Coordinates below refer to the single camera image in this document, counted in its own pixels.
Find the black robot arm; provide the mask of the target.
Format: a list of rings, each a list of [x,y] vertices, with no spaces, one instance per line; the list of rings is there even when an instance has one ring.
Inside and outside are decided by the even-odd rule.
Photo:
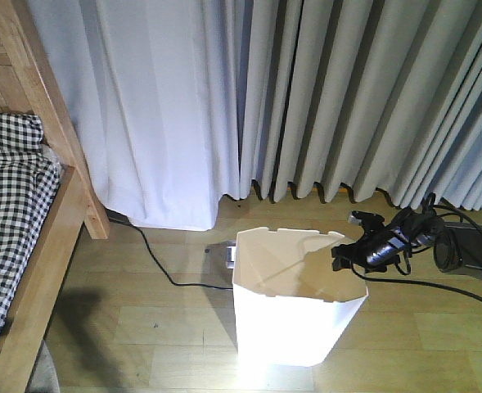
[[[446,222],[432,206],[421,213],[404,208],[389,224],[381,215],[358,210],[351,212],[349,220],[363,229],[363,235],[331,250],[335,271],[357,265],[367,273],[384,273],[388,266],[399,265],[401,255],[410,257],[430,247],[440,272],[482,281],[482,227],[478,224]]]

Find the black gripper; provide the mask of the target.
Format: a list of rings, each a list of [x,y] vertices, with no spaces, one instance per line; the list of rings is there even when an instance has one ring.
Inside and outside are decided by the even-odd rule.
[[[334,271],[349,269],[353,264],[367,272],[384,273],[387,267],[400,262],[399,254],[412,248],[402,235],[391,230],[365,233],[356,242],[331,249]]]

